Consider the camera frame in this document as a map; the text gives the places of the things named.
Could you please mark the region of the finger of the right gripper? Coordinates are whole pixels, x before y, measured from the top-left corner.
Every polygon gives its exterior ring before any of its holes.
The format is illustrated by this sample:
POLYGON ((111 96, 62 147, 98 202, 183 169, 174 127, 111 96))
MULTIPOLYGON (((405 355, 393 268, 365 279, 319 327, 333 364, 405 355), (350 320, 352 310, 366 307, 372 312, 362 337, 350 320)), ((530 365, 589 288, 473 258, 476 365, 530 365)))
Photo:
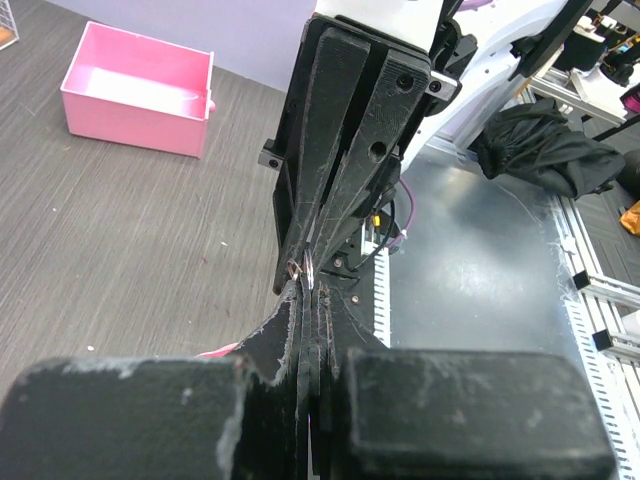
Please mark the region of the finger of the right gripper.
POLYGON ((353 213, 379 164, 397 144, 429 81, 430 62, 390 50, 382 62, 348 149, 340 160, 312 239, 313 264, 332 256, 332 244, 353 213))
POLYGON ((301 123, 292 223, 294 260, 302 258, 369 50, 368 43, 336 27, 326 29, 319 37, 301 123))

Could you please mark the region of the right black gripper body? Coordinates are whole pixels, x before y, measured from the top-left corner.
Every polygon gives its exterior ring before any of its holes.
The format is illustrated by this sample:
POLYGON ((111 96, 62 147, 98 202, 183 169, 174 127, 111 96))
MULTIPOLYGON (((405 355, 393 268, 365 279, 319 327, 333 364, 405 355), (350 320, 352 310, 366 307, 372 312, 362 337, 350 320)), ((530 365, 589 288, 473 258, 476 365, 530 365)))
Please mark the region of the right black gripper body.
POLYGON ((297 263, 302 261, 303 253, 306 249, 312 254, 312 239, 316 224, 327 201, 339 168, 340 160, 348 149, 349 141, 354 135, 356 122, 364 110, 367 96, 372 91, 373 83, 378 76, 382 62, 388 51, 398 50, 417 58, 428 59, 430 62, 429 81, 423 96, 402 131, 397 144, 393 147, 388 157, 379 164, 375 175, 365 187, 364 195, 360 197, 357 208, 341 225, 339 236, 332 244, 332 255, 347 235, 347 223, 353 218, 363 218, 371 211, 385 183, 381 177, 382 171, 391 162, 400 159, 404 154, 412 137, 416 134, 422 119, 427 116, 429 108, 434 103, 447 105, 455 98, 461 88, 458 82, 448 86, 446 83, 450 78, 444 72, 445 65, 452 57, 461 39, 460 27, 452 15, 440 15, 438 17, 435 29, 435 43, 430 49, 413 46, 407 41, 394 38, 389 34, 351 20, 343 15, 335 18, 319 13, 312 15, 303 31, 277 133, 275 137, 268 140, 263 147, 263 152, 268 158, 277 160, 280 163, 280 172, 273 193, 274 216, 279 244, 279 255, 273 282, 273 290, 275 293, 282 292, 285 283, 290 277, 287 271, 287 262, 293 259, 292 223, 296 205, 298 155, 304 104, 319 37, 330 27, 344 30, 368 43, 370 50, 346 113, 333 168, 327 180, 317 212, 313 218, 311 229, 307 235, 304 250, 302 251, 302 258, 295 260, 297 263))

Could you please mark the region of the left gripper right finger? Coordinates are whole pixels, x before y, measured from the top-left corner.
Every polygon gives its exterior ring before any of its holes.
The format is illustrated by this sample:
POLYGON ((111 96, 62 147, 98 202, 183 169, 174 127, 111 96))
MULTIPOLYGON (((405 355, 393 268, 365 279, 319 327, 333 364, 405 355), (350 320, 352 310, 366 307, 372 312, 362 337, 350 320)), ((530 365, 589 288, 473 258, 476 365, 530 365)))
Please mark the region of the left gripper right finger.
POLYGON ((312 297, 312 470, 322 479, 609 479, 587 381, 533 352, 385 347, 330 285, 312 297))

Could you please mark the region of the pink strap keyring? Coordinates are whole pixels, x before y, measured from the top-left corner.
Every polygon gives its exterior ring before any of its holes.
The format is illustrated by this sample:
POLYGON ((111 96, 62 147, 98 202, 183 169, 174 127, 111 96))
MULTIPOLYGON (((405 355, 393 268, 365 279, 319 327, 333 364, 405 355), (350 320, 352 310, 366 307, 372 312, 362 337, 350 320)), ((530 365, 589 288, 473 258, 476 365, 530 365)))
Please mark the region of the pink strap keyring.
MULTIPOLYGON (((292 280, 300 280, 302 276, 305 276, 308 284, 308 288, 312 289, 314 285, 314 267, 312 254, 308 249, 303 253, 303 260, 301 264, 295 260, 290 259, 287 262, 287 271, 292 280)), ((230 352, 234 351, 239 346, 238 342, 224 345, 218 349, 202 352, 197 355, 197 358, 219 358, 223 357, 230 352)))

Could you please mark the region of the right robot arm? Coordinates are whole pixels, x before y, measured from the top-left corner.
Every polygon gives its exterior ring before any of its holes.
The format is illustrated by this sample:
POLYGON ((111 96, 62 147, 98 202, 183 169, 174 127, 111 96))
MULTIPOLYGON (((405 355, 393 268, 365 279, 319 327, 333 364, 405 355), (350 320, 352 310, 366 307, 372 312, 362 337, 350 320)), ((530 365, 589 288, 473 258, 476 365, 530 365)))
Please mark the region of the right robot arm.
POLYGON ((324 267, 438 133, 470 138, 559 48, 585 1, 319 1, 275 136, 273 288, 324 267))

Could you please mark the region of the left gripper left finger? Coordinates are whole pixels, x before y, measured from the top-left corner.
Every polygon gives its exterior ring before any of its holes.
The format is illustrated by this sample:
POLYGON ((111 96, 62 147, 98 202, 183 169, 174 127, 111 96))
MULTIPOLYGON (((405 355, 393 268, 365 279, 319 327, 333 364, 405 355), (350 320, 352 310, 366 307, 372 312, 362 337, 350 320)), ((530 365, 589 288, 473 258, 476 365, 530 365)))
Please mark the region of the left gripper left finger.
POLYGON ((5 479, 303 479, 309 291, 288 282, 230 353, 55 358, 1 406, 5 479))

